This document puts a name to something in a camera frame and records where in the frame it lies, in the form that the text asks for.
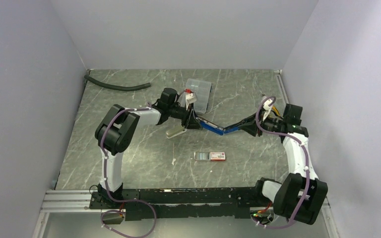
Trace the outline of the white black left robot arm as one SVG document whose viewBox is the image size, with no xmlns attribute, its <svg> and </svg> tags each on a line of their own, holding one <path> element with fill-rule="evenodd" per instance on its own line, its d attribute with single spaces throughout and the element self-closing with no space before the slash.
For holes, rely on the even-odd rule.
<svg viewBox="0 0 381 238">
<path fill-rule="evenodd" d="M 173 88 L 164 88 L 160 98 L 145 107 L 124 108 L 115 104 L 110 108 L 95 131 L 103 161 L 102 178 L 97 187 L 109 208 L 116 208 L 122 202 L 122 159 L 135 130 L 141 126 L 161 125 L 169 118 L 179 119 L 181 124 L 169 129 L 167 138 L 188 129 L 201 129 L 193 107 L 196 101 L 196 93 L 190 89 L 178 93 Z"/>
</svg>

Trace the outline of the small beige white stapler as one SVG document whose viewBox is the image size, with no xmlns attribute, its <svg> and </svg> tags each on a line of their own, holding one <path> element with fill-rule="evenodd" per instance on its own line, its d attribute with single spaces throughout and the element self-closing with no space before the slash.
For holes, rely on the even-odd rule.
<svg viewBox="0 0 381 238">
<path fill-rule="evenodd" d="M 170 139 L 170 138 L 173 138 L 173 137 L 178 136 L 180 134 L 183 134 L 186 131 L 187 131 L 187 129 L 182 127 L 182 126 L 173 127 L 173 128 L 166 131 L 166 137 L 168 139 Z"/>
</svg>

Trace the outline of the blue black stapler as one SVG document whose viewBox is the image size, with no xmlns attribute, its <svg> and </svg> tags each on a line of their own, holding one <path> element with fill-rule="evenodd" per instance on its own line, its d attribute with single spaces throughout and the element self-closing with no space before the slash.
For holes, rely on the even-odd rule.
<svg viewBox="0 0 381 238">
<path fill-rule="evenodd" d="M 203 129 L 209 130 L 211 132 L 214 132 L 218 135 L 226 135 L 230 134 L 235 131 L 243 131 L 242 130 L 242 120 L 233 124 L 230 124 L 228 126 L 220 126 L 218 124 L 215 124 L 203 117 L 197 116 L 197 118 L 200 121 L 200 124 Z"/>
</svg>

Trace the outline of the red white staples box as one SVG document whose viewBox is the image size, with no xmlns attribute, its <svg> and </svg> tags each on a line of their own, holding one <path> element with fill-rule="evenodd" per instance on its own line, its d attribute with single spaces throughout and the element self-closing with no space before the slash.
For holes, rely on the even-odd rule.
<svg viewBox="0 0 381 238">
<path fill-rule="evenodd" d="M 197 161 L 225 161 L 226 154 L 224 152 L 195 152 L 194 159 Z"/>
</svg>

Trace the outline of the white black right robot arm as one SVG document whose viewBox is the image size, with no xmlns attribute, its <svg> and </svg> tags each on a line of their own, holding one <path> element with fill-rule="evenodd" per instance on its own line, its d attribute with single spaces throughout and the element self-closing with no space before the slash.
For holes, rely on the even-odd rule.
<svg viewBox="0 0 381 238">
<path fill-rule="evenodd" d="M 251 214 L 258 226 L 267 229 L 284 229 L 296 222 L 312 225 L 321 210 L 328 192 L 327 183 L 320 181 L 311 162 L 309 133 L 301 125 L 303 108 L 287 104 L 281 119 L 269 118 L 272 112 L 270 100 L 262 103 L 255 113 L 254 121 L 260 133 L 277 135 L 285 149 L 289 173 L 279 183 L 261 179 L 253 192 L 257 205 L 272 204 L 272 214 L 264 211 Z"/>
</svg>

